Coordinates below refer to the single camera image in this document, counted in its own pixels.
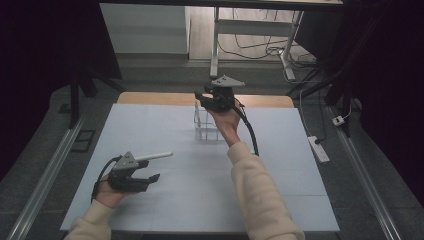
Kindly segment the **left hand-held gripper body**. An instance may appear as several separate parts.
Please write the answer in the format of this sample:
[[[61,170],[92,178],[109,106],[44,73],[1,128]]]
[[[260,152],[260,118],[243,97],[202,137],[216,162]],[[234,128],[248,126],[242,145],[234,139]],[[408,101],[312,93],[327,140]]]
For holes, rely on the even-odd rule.
[[[113,189],[123,192],[145,192],[148,189],[149,180],[132,177],[136,170],[142,169],[137,167],[138,162],[135,161],[132,153],[125,153],[119,157],[109,172],[108,183]]]

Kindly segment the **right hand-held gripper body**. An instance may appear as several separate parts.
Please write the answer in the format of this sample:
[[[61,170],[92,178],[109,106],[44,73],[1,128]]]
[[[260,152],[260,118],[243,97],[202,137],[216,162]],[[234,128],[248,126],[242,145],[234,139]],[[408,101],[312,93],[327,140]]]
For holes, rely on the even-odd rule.
[[[212,80],[210,86],[213,87],[213,91],[206,92],[211,94],[211,97],[208,97],[207,101],[200,102],[201,106],[218,113],[226,112],[234,106],[235,96],[233,88],[243,87],[244,85],[244,82],[226,75]]]

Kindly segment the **clear acrylic pen holder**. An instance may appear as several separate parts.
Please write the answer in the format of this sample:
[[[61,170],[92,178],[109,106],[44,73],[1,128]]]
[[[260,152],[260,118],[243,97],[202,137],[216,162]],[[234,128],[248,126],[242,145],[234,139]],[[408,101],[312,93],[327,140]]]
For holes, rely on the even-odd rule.
[[[201,127],[197,128],[195,120],[195,138],[197,140],[206,140],[206,141],[221,141],[223,139],[220,131],[215,125],[215,121],[211,114],[209,114],[203,107],[199,106]]]

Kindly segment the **person's left hand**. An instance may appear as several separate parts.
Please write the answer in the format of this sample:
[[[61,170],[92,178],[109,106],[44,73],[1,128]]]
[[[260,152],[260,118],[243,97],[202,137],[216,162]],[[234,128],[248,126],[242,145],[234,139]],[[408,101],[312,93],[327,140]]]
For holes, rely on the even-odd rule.
[[[113,189],[108,183],[108,176],[104,176],[100,180],[98,193],[96,194],[95,200],[109,208],[114,209],[125,197],[130,195],[130,192],[123,192]]]

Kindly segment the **person's right hand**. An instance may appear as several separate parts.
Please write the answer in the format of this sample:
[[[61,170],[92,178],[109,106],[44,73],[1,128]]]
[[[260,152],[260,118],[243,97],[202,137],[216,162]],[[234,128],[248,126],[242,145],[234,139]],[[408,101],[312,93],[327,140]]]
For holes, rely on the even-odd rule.
[[[240,142],[237,133],[240,117],[234,110],[221,113],[208,110],[208,113],[212,115],[215,125],[229,147]]]

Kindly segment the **white table mat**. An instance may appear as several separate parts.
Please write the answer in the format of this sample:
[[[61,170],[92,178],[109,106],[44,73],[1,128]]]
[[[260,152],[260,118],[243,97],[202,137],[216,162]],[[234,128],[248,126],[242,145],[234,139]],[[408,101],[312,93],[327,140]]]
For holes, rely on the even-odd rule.
[[[266,168],[292,219],[306,232],[334,232],[339,226],[306,133],[295,108],[246,110],[252,129],[239,128],[256,141]],[[231,180],[227,145],[195,138],[191,106],[116,104],[112,107],[79,188],[61,225],[70,228],[90,205],[93,184],[112,158],[131,152],[140,157],[163,152],[135,172],[160,174],[144,193],[124,199],[111,227],[143,233],[239,234],[245,224]]]

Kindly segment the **white-legged desk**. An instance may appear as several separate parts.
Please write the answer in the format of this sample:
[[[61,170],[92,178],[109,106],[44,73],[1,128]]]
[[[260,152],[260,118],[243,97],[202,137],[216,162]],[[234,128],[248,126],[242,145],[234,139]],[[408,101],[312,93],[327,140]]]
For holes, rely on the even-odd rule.
[[[210,65],[210,77],[218,76],[218,37],[220,34],[278,36],[287,37],[285,50],[280,54],[285,73],[294,78],[288,66],[288,54],[296,35],[300,19],[304,11],[338,11],[342,10],[343,0],[97,0],[100,3],[141,4],[165,6],[213,7],[213,46]],[[247,8],[267,10],[294,10],[297,16],[292,22],[265,22],[253,20],[221,19],[221,8]]]

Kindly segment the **white cabinet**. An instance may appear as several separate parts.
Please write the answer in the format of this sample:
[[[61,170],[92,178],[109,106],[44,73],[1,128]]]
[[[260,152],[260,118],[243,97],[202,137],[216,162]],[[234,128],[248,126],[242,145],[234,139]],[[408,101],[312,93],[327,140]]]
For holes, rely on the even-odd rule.
[[[189,53],[187,7],[101,3],[100,8],[116,53]]]

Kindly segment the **black stand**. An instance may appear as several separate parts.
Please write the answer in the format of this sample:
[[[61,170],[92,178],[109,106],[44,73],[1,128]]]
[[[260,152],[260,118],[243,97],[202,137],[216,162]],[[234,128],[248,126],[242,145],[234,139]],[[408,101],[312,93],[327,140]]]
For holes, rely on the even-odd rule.
[[[335,106],[339,100],[342,100],[341,118],[343,119],[343,123],[339,124],[339,127],[347,136],[350,136],[349,117],[352,112],[352,91],[350,83],[345,79],[346,70],[342,68],[333,74],[324,74],[323,80],[316,80],[316,77],[321,75],[322,72],[323,70],[321,68],[315,67],[300,81],[289,80],[289,83],[293,84],[293,87],[288,90],[286,95],[301,101],[327,88],[328,91],[323,98],[324,103],[327,106]]]
[[[105,74],[100,73],[90,68],[76,68],[71,72],[70,75],[70,92],[71,92],[71,119],[69,128],[72,129],[76,126],[77,121],[80,118],[80,107],[79,107],[79,90],[82,90],[86,97],[94,98],[98,90],[94,84],[94,80],[98,79],[105,83],[107,86],[116,90],[119,93],[123,93],[126,89],[116,83],[112,78],[107,77]]]

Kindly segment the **white power strip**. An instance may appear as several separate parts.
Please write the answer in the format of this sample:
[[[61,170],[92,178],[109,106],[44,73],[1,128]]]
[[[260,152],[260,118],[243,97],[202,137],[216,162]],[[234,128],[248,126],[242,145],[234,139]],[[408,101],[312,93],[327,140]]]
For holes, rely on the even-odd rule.
[[[308,141],[315,156],[317,157],[320,163],[326,163],[330,161],[326,151],[321,145],[321,141],[316,136],[309,136]]]

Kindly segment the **dark curtain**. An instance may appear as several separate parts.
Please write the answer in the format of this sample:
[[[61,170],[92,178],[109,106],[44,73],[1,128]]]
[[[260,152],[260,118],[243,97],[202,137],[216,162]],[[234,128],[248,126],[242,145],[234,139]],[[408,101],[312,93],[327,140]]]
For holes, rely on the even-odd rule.
[[[296,41],[327,74],[344,68],[360,122],[424,206],[424,0],[343,0],[304,13]]]
[[[54,91],[75,81],[119,79],[101,0],[0,0],[0,180],[49,109]]]

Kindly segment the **aluminium rail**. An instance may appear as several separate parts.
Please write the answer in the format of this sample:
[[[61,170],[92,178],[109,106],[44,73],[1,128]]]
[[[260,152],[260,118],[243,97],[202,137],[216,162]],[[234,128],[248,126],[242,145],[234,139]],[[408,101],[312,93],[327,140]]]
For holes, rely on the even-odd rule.
[[[368,199],[368,202],[375,212],[376,218],[387,240],[403,240],[401,233],[389,212],[389,209],[383,201],[377,190],[371,175],[365,166],[358,149],[354,142],[338,126],[333,125],[335,131],[342,143],[342,146],[349,158],[349,161],[356,173],[356,176],[362,186],[362,189]]]
[[[26,239],[85,120],[86,120],[86,115],[85,114],[81,115],[77,119],[73,127],[69,128],[65,132],[65,135],[62,137],[60,144],[56,148],[51,159],[49,160],[49,163],[45,171],[43,172],[40,180],[35,186],[32,194],[30,195],[28,201],[26,202],[14,226],[12,227],[8,236],[6,237],[6,240],[25,240]]]

